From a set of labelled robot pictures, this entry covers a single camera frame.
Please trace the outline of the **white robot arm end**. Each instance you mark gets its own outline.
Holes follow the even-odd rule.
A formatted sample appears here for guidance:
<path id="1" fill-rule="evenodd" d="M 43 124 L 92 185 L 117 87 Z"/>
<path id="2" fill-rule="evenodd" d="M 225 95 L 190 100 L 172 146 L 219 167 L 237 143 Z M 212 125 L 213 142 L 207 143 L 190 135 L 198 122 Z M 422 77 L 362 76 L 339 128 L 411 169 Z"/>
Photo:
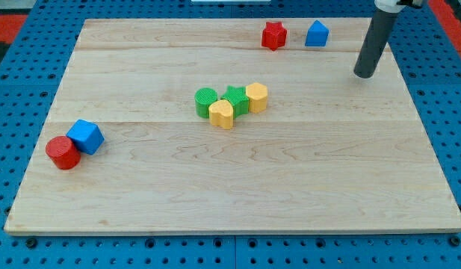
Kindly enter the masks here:
<path id="1" fill-rule="evenodd" d="M 375 6 L 386 13 L 399 13 L 405 7 L 422 8 L 427 0 L 374 0 Z"/>

